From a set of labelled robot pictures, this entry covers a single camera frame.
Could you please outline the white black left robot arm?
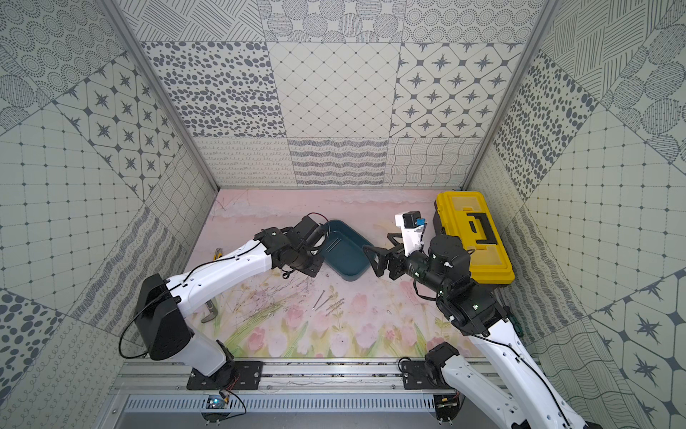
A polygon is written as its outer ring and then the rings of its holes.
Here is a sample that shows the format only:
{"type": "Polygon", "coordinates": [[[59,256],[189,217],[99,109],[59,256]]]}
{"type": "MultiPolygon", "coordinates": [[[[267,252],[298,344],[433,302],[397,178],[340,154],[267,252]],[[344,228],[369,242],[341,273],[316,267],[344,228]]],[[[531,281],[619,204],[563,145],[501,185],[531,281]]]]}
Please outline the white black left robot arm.
{"type": "Polygon", "coordinates": [[[145,350],[133,356],[125,354],[121,336],[120,356],[180,362],[191,366],[193,374],[204,377],[209,384],[232,384],[236,373],[233,355],[222,342],[209,339],[188,324],[187,318],[216,296],[273,269],[283,270],[283,278],[293,272],[316,277],[324,261],[320,249],[330,227],[328,223],[317,223],[314,216],[307,214],[291,227],[263,229],[237,250],[187,273],[168,278],[156,273],[146,278],[127,325],[136,327],[145,350]]]}

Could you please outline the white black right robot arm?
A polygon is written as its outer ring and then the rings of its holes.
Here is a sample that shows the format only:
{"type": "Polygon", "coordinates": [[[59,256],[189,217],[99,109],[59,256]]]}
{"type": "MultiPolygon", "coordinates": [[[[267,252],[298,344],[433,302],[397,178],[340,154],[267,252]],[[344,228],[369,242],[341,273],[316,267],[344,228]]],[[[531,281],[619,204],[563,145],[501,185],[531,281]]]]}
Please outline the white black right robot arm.
{"type": "Polygon", "coordinates": [[[429,251],[407,251],[396,242],[385,250],[364,247],[377,276],[410,276],[434,291],[434,302],[449,323],[488,359],[506,389],[479,373],[456,347],[443,342],[424,356],[432,381],[464,394],[499,428],[593,428],[563,399],[523,346],[505,309],[473,280],[471,256],[458,237],[434,237],[429,251]]]}

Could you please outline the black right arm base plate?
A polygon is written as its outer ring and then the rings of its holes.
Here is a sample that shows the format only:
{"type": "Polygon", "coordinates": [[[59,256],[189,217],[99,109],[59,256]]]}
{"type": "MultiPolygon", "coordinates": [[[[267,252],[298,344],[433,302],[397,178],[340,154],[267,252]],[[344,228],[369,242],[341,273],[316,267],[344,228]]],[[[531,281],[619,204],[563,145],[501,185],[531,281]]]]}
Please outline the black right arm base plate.
{"type": "Polygon", "coordinates": [[[423,360],[402,357],[398,361],[398,370],[402,375],[404,389],[407,391],[447,389],[447,386],[440,383],[427,369],[423,360]]]}

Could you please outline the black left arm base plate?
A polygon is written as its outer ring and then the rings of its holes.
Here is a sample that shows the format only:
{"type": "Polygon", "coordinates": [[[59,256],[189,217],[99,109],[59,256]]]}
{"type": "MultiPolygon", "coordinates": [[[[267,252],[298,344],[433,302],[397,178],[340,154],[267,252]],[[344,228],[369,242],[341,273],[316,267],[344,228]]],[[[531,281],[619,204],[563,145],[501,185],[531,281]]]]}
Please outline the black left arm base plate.
{"type": "Polygon", "coordinates": [[[186,388],[189,391],[248,390],[258,389],[263,361],[228,361],[213,375],[203,375],[196,368],[191,370],[186,388]]]}

